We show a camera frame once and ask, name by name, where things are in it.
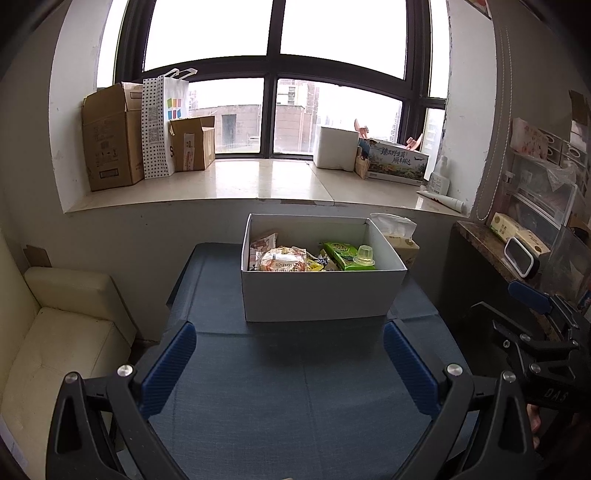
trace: printed box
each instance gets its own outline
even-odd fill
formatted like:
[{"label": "printed box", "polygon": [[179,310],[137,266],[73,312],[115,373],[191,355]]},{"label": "printed box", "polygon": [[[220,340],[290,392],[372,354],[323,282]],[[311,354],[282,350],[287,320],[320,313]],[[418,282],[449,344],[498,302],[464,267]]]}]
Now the printed box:
[{"label": "printed box", "polygon": [[363,154],[367,155],[367,177],[420,185],[427,170],[429,156],[408,150],[383,140],[359,140]]}]

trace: blue tablecloth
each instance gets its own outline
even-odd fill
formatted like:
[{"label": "blue tablecloth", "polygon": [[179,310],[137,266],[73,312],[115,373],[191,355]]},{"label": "blue tablecloth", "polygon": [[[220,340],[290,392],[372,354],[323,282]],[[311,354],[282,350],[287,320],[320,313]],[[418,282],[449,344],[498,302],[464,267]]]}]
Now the blue tablecloth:
[{"label": "blue tablecloth", "polygon": [[[169,325],[191,321],[197,348],[150,419],[173,458],[195,480],[390,479],[430,418],[384,352],[386,319],[247,323],[240,261],[240,245],[198,245],[175,289]],[[467,368],[410,275],[388,317]]]}]

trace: white marble window sill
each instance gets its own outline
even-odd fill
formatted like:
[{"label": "white marble window sill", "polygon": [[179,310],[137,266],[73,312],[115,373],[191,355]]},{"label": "white marble window sill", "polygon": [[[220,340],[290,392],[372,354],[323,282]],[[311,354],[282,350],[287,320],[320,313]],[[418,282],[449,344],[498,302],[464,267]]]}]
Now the white marble window sill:
[{"label": "white marble window sill", "polygon": [[324,170],[301,160],[216,160],[205,171],[142,180],[131,187],[90,192],[68,212],[176,200],[261,199],[310,205],[401,207],[460,216],[417,194],[418,187],[362,180],[354,172]]}]

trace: building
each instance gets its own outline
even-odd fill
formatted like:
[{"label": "building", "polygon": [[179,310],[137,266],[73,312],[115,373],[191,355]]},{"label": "building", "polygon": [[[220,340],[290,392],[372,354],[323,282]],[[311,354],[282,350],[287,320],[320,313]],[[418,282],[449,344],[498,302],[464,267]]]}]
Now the building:
[{"label": "building", "polygon": [[[281,79],[277,85],[275,151],[311,154],[316,138],[320,89],[313,82]],[[216,152],[258,152],[261,145],[261,105],[221,105],[198,108],[190,92],[189,116],[216,118]]]}]

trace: screw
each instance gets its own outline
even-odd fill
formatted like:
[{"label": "screw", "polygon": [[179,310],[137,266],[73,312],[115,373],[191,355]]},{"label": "screw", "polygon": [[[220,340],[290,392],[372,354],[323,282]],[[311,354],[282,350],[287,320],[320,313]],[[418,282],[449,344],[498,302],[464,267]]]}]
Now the screw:
[{"label": "screw", "polygon": [[503,372],[503,380],[509,383],[513,383],[515,380],[517,380],[517,377],[513,372],[505,371]]},{"label": "screw", "polygon": [[458,364],[449,364],[447,366],[447,373],[454,377],[459,377],[463,373],[464,369]]},{"label": "screw", "polygon": [[133,371],[134,367],[132,367],[131,365],[121,365],[117,369],[117,375],[119,375],[120,377],[128,377],[131,375],[131,372]]},{"label": "screw", "polygon": [[74,383],[78,380],[78,374],[76,372],[70,372],[64,377],[64,382],[66,383]]}]

